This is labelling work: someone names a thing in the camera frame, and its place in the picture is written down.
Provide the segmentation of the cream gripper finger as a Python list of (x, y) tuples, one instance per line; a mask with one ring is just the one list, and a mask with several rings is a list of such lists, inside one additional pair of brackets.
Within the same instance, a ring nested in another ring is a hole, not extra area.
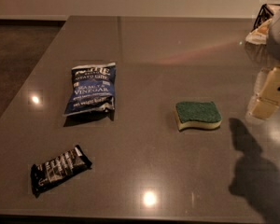
[(247, 107), (249, 113), (269, 113), (271, 111), (272, 104), (261, 95), (270, 72), (271, 70), (269, 68), (260, 69), (256, 77), (253, 95)]
[(261, 95), (272, 104), (272, 109), (269, 113), (249, 113), (257, 119), (269, 119), (280, 107), (280, 66), (270, 70)]

